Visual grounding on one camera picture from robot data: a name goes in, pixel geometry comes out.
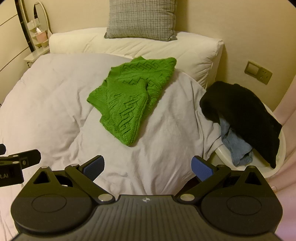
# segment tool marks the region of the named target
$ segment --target white duvet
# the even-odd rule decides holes
[[[24,184],[40,166],[62,170],[102,155],[105,170],[94,182],[114,196],[176,194],[194,176],[192,157],[207,159],[221,145],[219,125],[199,107],[205,90],[178,70],[141,124],[136,144],[113,137],[86,99],[112,66],[128,61],[108,54],[47,54],[17,82],[0,108],[0,143],[6,155],[41,152],[40,164],[23,170]],[[17,234],[10,205],[21,188],[0,188],[0,240]]]

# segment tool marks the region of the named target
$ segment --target white laundry basket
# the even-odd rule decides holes
[[[264,106],[267,109],[267,111],[276,119],[273,112],[265,104],[264,104]],[[229,166],[231,168],[231,170],[243,171],[243,170],[245,170],[245,168],[247,166],[253,165],[259,169],[259,171],[264,176],[264,178],[268,178],[268,177],[271,177],[272,175],[274,175],[281,168],[281,166],[283,165],[283,162],[285,160],[285,156],[286,156],[285,135],[284,135],[283,130],[281,130],[281,132],[279,134],[279,150],[278,150],[278,153],[276,156],[276,168],[275,169],[272,169],[270,167],[269,163],[267,161],[265,161],[263,159],[263,157],[255,149],[253,149],[253,152],[254,152],[253,162],[251,162],[250,164],[248,164],[246,166],[240,166],[240,167],[236,167],[233,165],[230,151],[227,149],[227,147],[225,145],[218,147],[215,150],[215,152],[218,155],[218,157],[221,159],[221,161],[225,165]]]

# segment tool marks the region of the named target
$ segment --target oval mirror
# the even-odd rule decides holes
[[[52,35],[49,24],[48,18],[45,12],[45,8],[43,7],[41,2],[36,2],[34,4],[34,18],[39,20],[40,23],[40,30],[46,31],[48,38]]]

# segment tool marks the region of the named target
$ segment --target white nightstand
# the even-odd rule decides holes
[[[49,46],[43,48],[38,48],[34,52],[30,53],[27,57],[24,58],[24,61],[27,62],[28,67],[30,68],[32,64],[41,56],[44,54],[49,53]]]

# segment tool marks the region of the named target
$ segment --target bed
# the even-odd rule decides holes
[[[94,181],[120,194],[177,194],[194,177],[191,158],[208,159],[219,147],[220,127],[207,120],[199,100],[215,76],[223,48],[219,39],[179,32],[178,40],[104,39],[106,28],[53,34],[50,54],[24,73],[0,108],[0,143],[5,155],[41,152],[38,165],[24,169],[24,184],[40,166],[62,170],[96,155],[105,170]],[[125,146],[99,122],[86,99],[110,68],[132,58],[175,57],[177,65],[136,143]],[[0,189],[0,240],[17,234],[10,205],[23,184]]]

